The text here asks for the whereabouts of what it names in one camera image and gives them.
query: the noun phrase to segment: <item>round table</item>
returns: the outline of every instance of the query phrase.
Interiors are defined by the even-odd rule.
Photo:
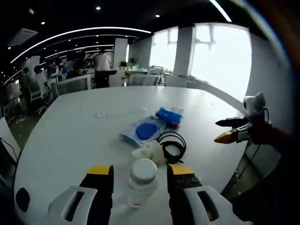
[[[38,224],[49,204],[97,165],[114,165],[115,182],[110,224],[172,224],[166,165],[158,167],[159,188],[139,209],[123,201],[121,180],[135,148],[120,136],[131,123],[154,115],[159,107],[184,109],[177,130],[187,142],[183,157],[203,185],[221,192],[246,143],[219,144],[214,139],[228,127],[215,122],[241,113],[203,90],[172,87],[117,87],[59,96],[33,129],[24,147],[15,177],[14,193],[30,195],[26,213],[16,206],[26,224]]]

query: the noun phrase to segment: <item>office chair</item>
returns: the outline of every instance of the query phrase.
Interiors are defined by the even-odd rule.
[[[49,107],[48,103],[45,103],[45,102],[43,103],[43,101],[42,101],[43,99],[45,99],[48,96],[49,92],[42,94],[40,86],[37,81],[31,82],[28,85],[28,88],[29,88],[29,92],[30,92],[30,101],[33,103],[34,101],[41,100],[40,102],[43,104],[41,107],[39,107],[36,110],[36,112],[40,115],[43,110],[46,110]]]
[[[147,75],[161,75],[163,72],[163,67],[152,66],[148,71]]]

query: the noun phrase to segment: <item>wall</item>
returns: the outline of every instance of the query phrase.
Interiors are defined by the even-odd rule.
[[[136,41],[129,47],[129,58],[134,58],[139,68],[149,68],[152,36]]]
[[[119,68],[120,62],[126,59],[128,39],[127,38],[116,38],[114,44],[114,54],[113,54],[113,67]]]
[[[39,65],[40,61],[39,61],[39,56],[32,56],[31,58],[27,59],[24,61],[24,63],[21,65],[21,70],[23,72],[23,69],[25,67],[29,68],[29,74],[31,76],[31,78],[34,77],[35,73],[34,73],[34,67]]]
[[[194,27],[184,27],[178,30],[178,41],[174,65],[175,75],[187,75],[194,37]]]
[[[274,126],[293,131],[293,76],[276,58],[270,42],[251,34],[252,66],[246,95],[262,92],[266,99],[270,120]],[[247,152],[252,157],[256,146]],[[253,163],[263,175],[267,175],[277,165],[280,158],[271,146],[262,145]]]

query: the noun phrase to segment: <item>white chair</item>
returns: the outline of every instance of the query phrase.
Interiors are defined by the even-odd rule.
[[[41,88],[40,88],[40,86],[39,86],[39,84],[38,84],[37,81],[33,81],[30,84],[28,84],[28,88],[29,88],[29,92],[30,92],[30,101],[31,102],[33,102],[34,100],[37,100],[37,99],[43,100],[49,94],[49,92],[46,92],[44,94],[41,92]],[[40,115],[41,112],[43,110],[46,110],[48,107],[49,107],[49,104],[47,104],[47,103],[43,104],[41,107],[39,107],[36,110],[36,112]]]
[[[72,92],[90,90],[90,75],[74,77],[51,85],[53,97],[64,95]]]
[[[110,75],[109,87],[121,87],[123,77],[125,77],[125,70],[118,70],[116,74]]]
[[[147,75],[161,75],[163,72],[163,69],[164,69],[163,67],[152,66],[149,69]]]
[[[129,77],[129,86],[158,86],[161,75],[141,75],[131,74]]]
[[[165,75],[165,85],[167,87],[186,88],[187,78],[177,75]]]

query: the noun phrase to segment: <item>floor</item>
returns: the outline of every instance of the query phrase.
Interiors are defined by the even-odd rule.
[[[29,116],[18,119],[15,122],[11,123],[11,132],[15,137],[17,143],[19,144],[21,150],[23,150],[27,139],[30,136],[30,133],[32,132],[35,125],[38,123],[39,119],[39,116]],[[247,166],[247,168],[241,176],[241,178],[239,179],[239,181],[233,187],[228,188],[231,184],[233,184],[236,181],[237,177],[240,175],[245,166]],[[238,196],[244,191],[253,187],[256,183],[258,183],[261,180],[261,178],[262,177],[257,171],[257,169],[251,163],[249,163],[249,159],[247,158],[247,156],[244,156],[238,165],[236,173],[232,176],[227,187],[222,192],[222,195],[226,199],[231,199],[235,196]]]

